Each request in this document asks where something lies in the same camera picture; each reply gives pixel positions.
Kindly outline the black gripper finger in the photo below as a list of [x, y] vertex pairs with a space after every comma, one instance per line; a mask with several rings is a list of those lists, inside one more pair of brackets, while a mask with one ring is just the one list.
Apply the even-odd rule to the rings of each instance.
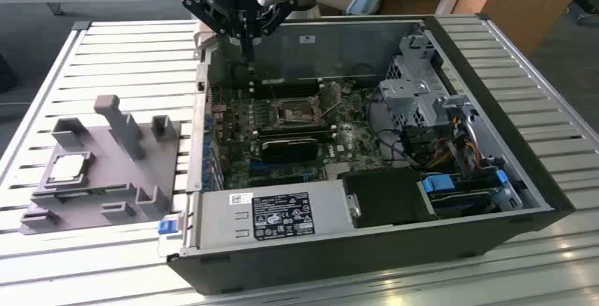
[[218, 36], [234, 40], [241, 48], [243, 60], [250, 60], [250, 28], [247, 24], [247, 11], [238, 14], [221, 11], [213, 0], [183, 0], [185, 8], [199, 18]]
[[250, 9], [250, 62], [255, 60], [255, 40], [275, 32], [298, 5], [298, 0], [287, 0], [270, 7], [255, 3]]

